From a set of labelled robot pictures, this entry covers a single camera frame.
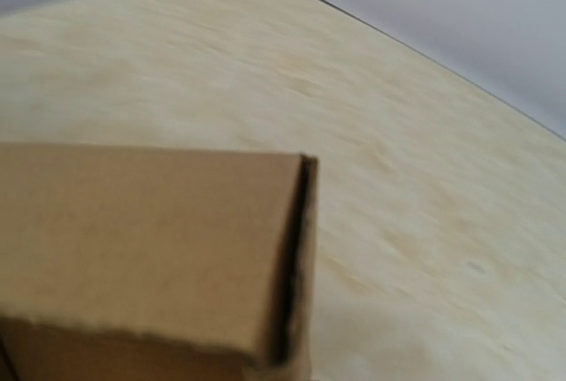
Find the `brown cardboard box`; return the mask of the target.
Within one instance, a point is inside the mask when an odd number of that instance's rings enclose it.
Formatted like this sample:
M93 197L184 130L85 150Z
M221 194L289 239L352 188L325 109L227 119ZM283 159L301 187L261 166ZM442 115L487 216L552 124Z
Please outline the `brown cardboard box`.
M307 380L314 156L5 142L4 380Z

